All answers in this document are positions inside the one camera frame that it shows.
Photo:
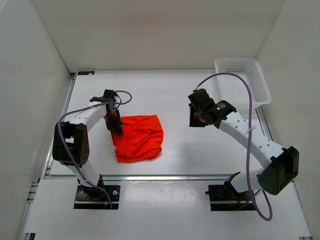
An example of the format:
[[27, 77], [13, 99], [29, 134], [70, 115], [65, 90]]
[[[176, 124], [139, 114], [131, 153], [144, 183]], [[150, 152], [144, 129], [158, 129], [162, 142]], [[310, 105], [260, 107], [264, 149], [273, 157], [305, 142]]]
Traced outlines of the orange shorts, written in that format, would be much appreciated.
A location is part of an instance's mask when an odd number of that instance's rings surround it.
[[111, 133], [119, 163], [155, 159], [162, 151], [164, 131], [157, 115], [123, 116], [123, 134]]

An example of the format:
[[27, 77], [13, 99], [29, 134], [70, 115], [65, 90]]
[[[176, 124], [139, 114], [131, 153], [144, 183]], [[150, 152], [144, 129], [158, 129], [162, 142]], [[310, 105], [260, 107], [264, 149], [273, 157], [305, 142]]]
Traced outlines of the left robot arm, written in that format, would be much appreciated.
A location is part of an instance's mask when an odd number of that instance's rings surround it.
[[107, 90], [106, 95], [90, 99], [91, 105], [66, 113], [55, 125], [52, 157], [69, 168], [77, 177], [83, 191], [93, 200], [105, 194], [103, 178], [89, 161], [88, 133], [100, 120], [113, 134], [124, 134], [119, 106], [122, 100], [118, 93]]

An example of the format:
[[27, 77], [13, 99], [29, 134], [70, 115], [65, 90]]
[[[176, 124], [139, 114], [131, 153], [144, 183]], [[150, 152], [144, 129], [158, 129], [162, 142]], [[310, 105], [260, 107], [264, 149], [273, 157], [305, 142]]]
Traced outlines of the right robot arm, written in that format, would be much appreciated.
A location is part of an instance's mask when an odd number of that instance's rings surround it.
[[222, 100], [208, 109], [190, 109], [190, 126], [215, 126], [245, 147], [262, 166], [255, 171], [236, 172], [224, 182], [224, 193], [230, 200], [238, 199], [248, 190], [264, 190], [278, 195], [299, 171], [299, 151], [284, 148], [249, 126], [249, 122], [228, 102]]

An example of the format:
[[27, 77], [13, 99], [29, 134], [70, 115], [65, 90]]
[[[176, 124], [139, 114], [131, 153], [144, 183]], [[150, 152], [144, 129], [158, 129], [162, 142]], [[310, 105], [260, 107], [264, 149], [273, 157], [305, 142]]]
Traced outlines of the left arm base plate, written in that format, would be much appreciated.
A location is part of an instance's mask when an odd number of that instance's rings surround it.
[[78, 210], [118, 210], [121, 186], [107, 184], [104, 185], [104, 189], [109, 194], [111, 204], [103, 191], [78, 184], [73, 208]]

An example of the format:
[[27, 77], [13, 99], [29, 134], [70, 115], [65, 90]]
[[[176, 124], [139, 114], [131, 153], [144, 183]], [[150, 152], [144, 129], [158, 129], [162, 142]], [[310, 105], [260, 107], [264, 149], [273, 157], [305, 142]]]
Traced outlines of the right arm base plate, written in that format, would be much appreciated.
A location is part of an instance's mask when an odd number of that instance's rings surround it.
[[240, 172], [232, 174], [223, 184], [208, 185], [205, 192], [209, 197], [212, 212], [255, 211], [248, 191], [237, 192], [231, 181]]

